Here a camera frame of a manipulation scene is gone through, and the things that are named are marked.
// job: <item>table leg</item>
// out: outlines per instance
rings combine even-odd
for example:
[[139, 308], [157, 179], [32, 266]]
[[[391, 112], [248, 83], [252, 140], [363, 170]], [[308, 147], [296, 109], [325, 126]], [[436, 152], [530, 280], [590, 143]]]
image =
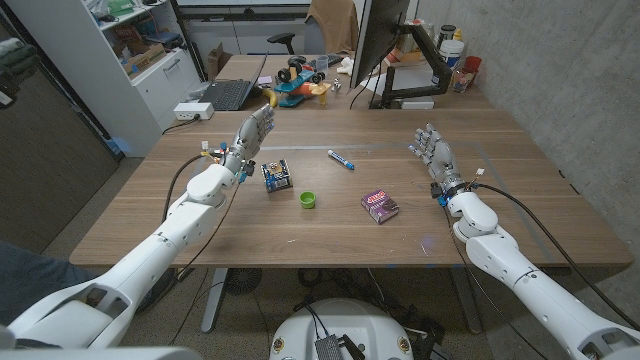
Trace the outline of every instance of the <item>table leg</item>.
[[451, 278], [456, 287], [458, 300], [460, 300], [460, 305], [462, 306], [462, 313], [467, 323], [467, 329], [472, 334], [480, 334], [482, 332], [482, 324], [480, 323], [478, 308], [473, 298], [473, 291], [471, 290], [466, 269], [462, 267], [452, 268]]
[[[223, 282], [227, 279], [227, 268], [213, 269], [213, 281], [211, 285]], [[209, 290], [209, 297], [207, 299], [207, 307], [204, 309], [204, 315], [202, 316], [202, 325], [200, 329], [204, 333], [210, 333], [213, 331], [215, 325], [216, 315], [220, 310], [222, 304], [222, 290], [224, 290], [224, 284], [222, 286], [213, 286]]]

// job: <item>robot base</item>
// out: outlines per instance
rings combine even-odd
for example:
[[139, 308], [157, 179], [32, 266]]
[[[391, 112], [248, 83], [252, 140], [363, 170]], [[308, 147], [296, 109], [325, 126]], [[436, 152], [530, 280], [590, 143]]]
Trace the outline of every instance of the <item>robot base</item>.
[[[413, 359], [411, 348], [403, 351], [400, 344], [409, 344], [402, 326], [382, 310], [353, 299], [327, 299], [310, 305], [327, 327], [329, 335], [347, 335], [366, 359]], [[319, 321], [318, 334], [325, 338]], [[313, 317], [306, 308], [300, 309], [280, 325], [273, 337], [269, 359], [318, 359], [314, 343], [316, 330]], [[281, 350], [276, 351], [276, 342]], [[340, 348], [343, 359], [351, 359], [346, 348]]]

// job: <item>blue marker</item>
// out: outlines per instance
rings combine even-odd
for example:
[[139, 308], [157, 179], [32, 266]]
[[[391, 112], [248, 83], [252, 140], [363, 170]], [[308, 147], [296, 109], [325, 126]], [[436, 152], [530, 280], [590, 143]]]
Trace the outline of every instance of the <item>blue marker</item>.
[[349, 169], [349, 170], [355, 170], [355, 168], [356, 168], [355, 166], [353, 166], [352, 163], [350, 163], [347, 160], [343, 159], [342, 156], [338, 155], [333, 150], [329, 150], [329, 156], [331, 156], [332, 158], [340, 161], [342, 163], [342, 165], [346, 166], [347, 169]]

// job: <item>monitor arm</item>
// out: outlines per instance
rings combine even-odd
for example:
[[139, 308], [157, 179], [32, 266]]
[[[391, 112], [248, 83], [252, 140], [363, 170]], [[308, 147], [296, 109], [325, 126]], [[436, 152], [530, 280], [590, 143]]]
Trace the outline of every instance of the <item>monitor arm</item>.
[[117, 345], [143, 297], [176, 256], [214, 230], [216, 215], [226, 202], [223, 189], [244, 180], [247, 162], [272, 128], [273, 109], [265, 105], [244, 120], [222, 163], [189, 181], [167, 219], [149, 237], [104, 275], [43, 298], [8, 329], [18, 339], [66, 349]]
[[435, 181], [432, 196], [459, 218], [453, 231], [474, 265], [513, 291], [571, 358], [640, 358], [640, 332], [595, 314], [520, 252], [496, 213], [462, 180], [449, 144], [431, 124], [417, 129], [415, 140], [409, 149]]
[[446, 93], [449, 88], [452, 71], [447, 66], [447, 63], [442, 60], [442, 56], [438, 53], [436, 46], [433, 44], [433, 41], [431, 41], [424, 28], [421, 25], [401, 25], [400, 33], [411, 34], [413, 36], [413, 39], [420, 48], [424, 58], [433, 70], [432, 80], [437, 79], [438, 82], [419, 88], [393, 90], [393, 79], [396, 67], [391, 64], [387, 68], [387, 76], [385, 79], [384, 90], [382, 92], [382, 99], [379, 102], [373, 102], [371, 105], [372, 108], [388, 109], [391, 107], [391, 100], [440, 95]]

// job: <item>desk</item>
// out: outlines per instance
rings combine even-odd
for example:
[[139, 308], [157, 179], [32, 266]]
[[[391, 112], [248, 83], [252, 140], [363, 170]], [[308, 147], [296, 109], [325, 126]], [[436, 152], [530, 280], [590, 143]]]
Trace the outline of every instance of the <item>desk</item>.
[[[257, 55], [234, 55], [229, 59], [229, 62], [224, 66], [222, 71], [218, 74], [216, 79], [218, 80], [236, 80], [245, 79], [251, 80], [253, 74], [256, 72], [263, 56]], [[287, 67], [287, 60], [289, 55], [269, 55], [264, 63], [260, 76], [270, 75], [273, 77], [274, 82], [271, 87], [274, 87], [275, 78], [278, 74], [278, 70], [283, 67]], [[316, 55], [306, 56], [309, 61], [314, 59]], [[355, 90], [351, 91], [347, 95], [349, 90], [350, 77], [346, 74], [338, 75], [338, 67], [341, 65], [334, 65], [329, 68], [329, 75], [325, 80], [328, 84], [333, 84], [333, 79], [340, 76], [340, 82], [342, 83], [342, 89], [340, 91], [329, 91], [327, 96], [327, 105], [320, 105], [317, 98], [307, 99], [303, 101], [298, 107], [293, 109], [282, 109], [283, 111], [290, 111], [294, 109], [304, 110], [336, 110], [336, 109], [348, 109], [351, 104], [351, 100], [360, 92], [362, 86], [358, 86]], [[386, 69], [386, 65], [383, 63], [383, 72]], [[363, 91], [360, 96], [353, 103], [354, 110], [365, 110], [369, 108], [369, 100], [371, 100], [371, 91]], [[444, 95], [438, 95], [434, 97], [436, 109], [493, 109], [493, 106], [482, 95], [482, 92], [477, 86], [469, 88], [464, 94], [456, 94], [448, 92]], [[264, 105], [263, 98], [250, 99], [245, 104], [243, 110], [256, 110], [260, 106]]]
[[[229, 141], [249, 112], [219, 112], [212, 120], [164, 136], [71, 255], [82, 266], [109, 266], [160, 223], [172, 175], [199, 152], [200, 141]], [[581, 265], [619, 266], [632, 256], [503, 110], [276, 110], [275, 129], [257, 164], [286, 159], [294, 188], [268, 194], [259, 174], [241, 185], [215, 240], [194, 266], [216, 267], [431, 267], [460, 264], [442, 209], [428, 193], [426, 167], [406, 146], [431, 122], [451, 143], [462, 175], [487, 169], [483, 183], [511, 192], [529, 206]], [[356, 166], [349, 171], [327, 156], [333, 149]], [[189, 175], [184, 171], [174, 198]], [[400, 214], [377, 225], [360, 199], [382, 188]], [[317, 195], [303, 210], [300, 192]], [[535, 224], [506, 199], [480, 197], [522, 252], [541, 266], [566, 265]], [[174, 262], [185, 265], [198, 246]]]

